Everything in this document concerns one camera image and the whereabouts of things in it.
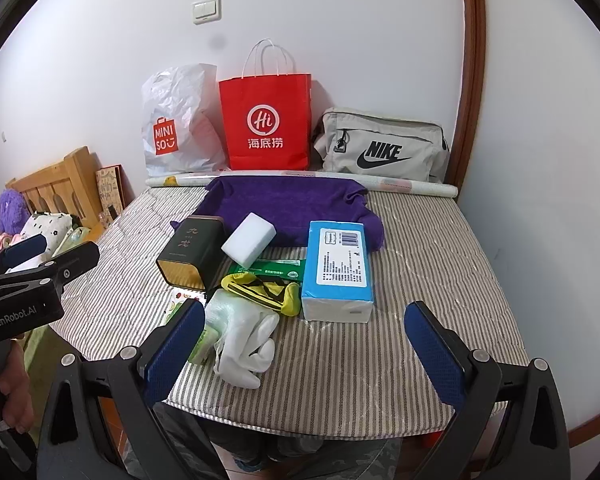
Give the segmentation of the person's left hand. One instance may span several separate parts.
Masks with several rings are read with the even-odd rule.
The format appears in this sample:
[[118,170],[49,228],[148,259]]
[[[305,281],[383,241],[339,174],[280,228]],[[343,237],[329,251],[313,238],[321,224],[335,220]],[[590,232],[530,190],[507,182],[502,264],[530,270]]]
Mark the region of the person's left hand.
[[0,374],[0,391],[5,397],[2,419],[20,434],[28,432],[34,423],[30,395],[30,378],[24,367],[23,351],[18,341],[10,342],[6,364]]

